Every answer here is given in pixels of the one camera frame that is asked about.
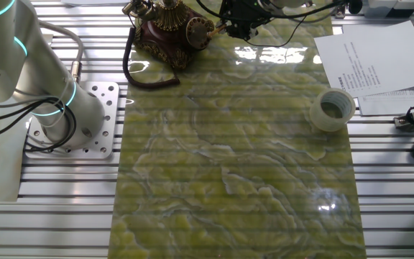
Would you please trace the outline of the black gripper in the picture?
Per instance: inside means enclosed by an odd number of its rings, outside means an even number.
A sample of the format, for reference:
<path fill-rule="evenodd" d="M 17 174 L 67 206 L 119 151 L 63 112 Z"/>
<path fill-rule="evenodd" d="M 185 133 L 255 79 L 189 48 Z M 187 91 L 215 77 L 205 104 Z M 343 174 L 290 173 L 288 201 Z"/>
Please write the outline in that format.
<path fill-rule="evenodd" d="M 250 40 L 258 35 L 257 27 L 270 21 L 269 16 L 255 0 L 223 0 L 221 19 L 233 21 L 226 27 L 230 37 Z"/>

